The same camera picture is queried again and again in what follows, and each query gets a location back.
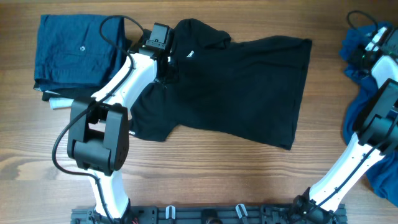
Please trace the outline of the black polo shirt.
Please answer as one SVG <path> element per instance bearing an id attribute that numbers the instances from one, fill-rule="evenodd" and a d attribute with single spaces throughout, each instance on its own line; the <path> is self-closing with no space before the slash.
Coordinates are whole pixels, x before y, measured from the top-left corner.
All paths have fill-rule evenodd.
<path id="1" fill-rule="evenodd" d="M 312 41 L 275 35 L 249 42 L 197 19 L 175 26 L 173 83 L 148 84 L 129 134 L 165 141 L 176 126 L 219 131 L 291 149 Z"/>

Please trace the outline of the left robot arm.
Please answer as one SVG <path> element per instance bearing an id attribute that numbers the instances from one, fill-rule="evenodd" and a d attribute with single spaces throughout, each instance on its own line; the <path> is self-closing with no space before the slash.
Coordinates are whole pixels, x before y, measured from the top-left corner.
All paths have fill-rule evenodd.
<path id="1" fill-rule="evenodd" d="M 96 204 L 74 209 L 72 223 L 133 222 L 120 171 L 129 151 L 130 108 L 148 84 L 164 77 L 173 35 L 169 26 L 154 24 L 108 84 L 73 101 L 67 154 L 90 177 Z"/>

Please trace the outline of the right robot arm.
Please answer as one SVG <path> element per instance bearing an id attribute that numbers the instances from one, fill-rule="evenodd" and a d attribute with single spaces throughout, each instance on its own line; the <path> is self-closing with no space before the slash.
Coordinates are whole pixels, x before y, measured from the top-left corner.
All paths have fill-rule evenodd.
<path id="1" fill-rule="evenodd" d="M 295 197 L 289 222 L 328 223 L 360 177 L 397 150 L 397 53 L 388 48 L 386 31 L 376 28 L 363 54 L 363 59 L 375 56 L 371 70 L 379 72 L 373 76 L 377 92 L 356 117 L 344 153 L 319 182 Z"/>

